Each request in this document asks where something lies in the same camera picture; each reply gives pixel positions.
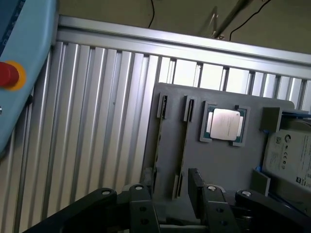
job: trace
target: black cable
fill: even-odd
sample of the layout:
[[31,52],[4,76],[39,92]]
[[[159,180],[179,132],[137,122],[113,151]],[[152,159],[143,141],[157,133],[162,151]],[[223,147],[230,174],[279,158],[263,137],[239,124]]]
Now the black cable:
[[150,0],[151,1],[151,4],[152,4],[152,19],[151,19],[151,21],[150,21],[150,23],[149,23],[149,26],[148,26],[148,28],[150,28],[150,26],[151,26],[151,24],[152,24],[152,22],[154,21],[154,18],[155,18],[155,5],[154,5],[154,1],[153,0]]
[[232,37],[232,34],[240,29],[241,27],[243,27],[253,16],[257,15],[261,10],[262,8],[267,5],[271,0],[267,0],[260,8],[259,10],[257,10],[255,13],[253,13],[243,24],[241,24],[239,27],[237,27],[236,29],[234,29],[231,33],[230,33],[230,36],[229,36],[229,41],[231,41],[231,37]]

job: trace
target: bolt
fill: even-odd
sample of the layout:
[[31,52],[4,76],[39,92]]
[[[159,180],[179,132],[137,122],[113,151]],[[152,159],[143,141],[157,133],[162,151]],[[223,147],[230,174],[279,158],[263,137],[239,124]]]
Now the bolt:
[[222,224],[223,226],[226,226],[226,225],[228,225],[228,222],[227,221],[220,221],[220,224]]
[[103,191],[102,194],[103,195],[109,195],[111,192],[110,191]]
[[242,194],[243,194],[244,196],[247,196],[247,197],[250,197],[250,196],[252,195],[252,194],[251,194],[250,192],[248,192],[248,191],[243,191]]
[[207,189],[208,189],[209,191],[215,191],[215,190],[216,190],[216,187],[214,187],[214,186],[209,186],[209,187],[207,187]]
[[252,216],[241,216],[243,219],[246,219],[246,220],[252,220]]
[[142,186],[136,186],[135,189],[136,190],[142,190]]

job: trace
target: screw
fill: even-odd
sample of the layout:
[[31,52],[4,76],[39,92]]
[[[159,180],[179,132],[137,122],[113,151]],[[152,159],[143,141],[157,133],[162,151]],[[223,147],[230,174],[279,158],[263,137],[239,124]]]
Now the screw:
[[224,209],[222,209],[222,208],[217,208],[216,211],[217,211],[218,213],[222,213],[222,212],[224,211]]
[[142,186],[136,186],[135,189],[136,190],[142,190]]
[[222,224],[223,226],[226,226],[226,225],[228,225],[228,222],[227,221],[220,221],[220,224]]
[[142,225],[147,225],[149,223],[149,220],[141,219],[140,222],[141,222]]
[[243,219],[246,219],[246,220],[252,220],[252,216],[241,216]]
[[251,194],[250,192],[248,192],[248,191],[243,191],[242,194],[243,194],[244,196],[247,196],[247,197],[250,197],[250,196],[252,195],[252,194]]
[[215,188],[214,186],[209,186],[209,187],[207,187],[207,189],[208,189],[209,191],[215,191],[215,190],[216,190],[216,188]]
[[103,195],[109,195],[111,192],[110,191],[103,191],[102,194]]

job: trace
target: corrugated metal wall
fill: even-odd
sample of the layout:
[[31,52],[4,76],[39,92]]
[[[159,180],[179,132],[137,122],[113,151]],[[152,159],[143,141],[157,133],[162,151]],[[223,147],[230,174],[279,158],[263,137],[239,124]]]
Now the corrugated metal wall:
[[155,82],[291,100],[301,79],[57,42],[0,165],[0,232],[21,232],[99,187],[139,181]]

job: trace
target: emergency stop button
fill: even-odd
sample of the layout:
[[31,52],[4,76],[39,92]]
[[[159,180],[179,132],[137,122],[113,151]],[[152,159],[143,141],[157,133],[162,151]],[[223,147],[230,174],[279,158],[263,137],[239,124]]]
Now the emergency stop button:
[[0,87],[14,86],[19,80],[19,73],[15,66],[0,62]]

